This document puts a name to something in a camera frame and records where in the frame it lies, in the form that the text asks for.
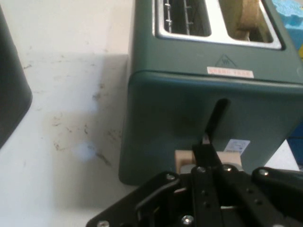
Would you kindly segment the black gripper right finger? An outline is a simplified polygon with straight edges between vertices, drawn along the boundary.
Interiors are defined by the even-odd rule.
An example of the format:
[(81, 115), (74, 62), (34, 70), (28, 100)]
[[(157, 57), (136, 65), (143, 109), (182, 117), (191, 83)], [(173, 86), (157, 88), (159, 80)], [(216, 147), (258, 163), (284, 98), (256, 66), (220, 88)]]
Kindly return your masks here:
[(302, 172), (259, 167), (251, 175), (221, 168), (224, 227), (301, 227)]

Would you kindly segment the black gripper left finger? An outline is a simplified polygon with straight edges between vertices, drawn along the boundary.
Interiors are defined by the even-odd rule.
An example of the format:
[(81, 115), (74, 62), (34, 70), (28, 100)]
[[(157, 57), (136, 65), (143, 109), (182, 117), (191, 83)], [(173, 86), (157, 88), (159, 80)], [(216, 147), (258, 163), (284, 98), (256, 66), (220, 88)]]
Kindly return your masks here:
[(93, 217), (88, 227), (220, 227), (214, 172), (222, 163), (212, 144), (193, 146), (187, 174), (162, 172)]

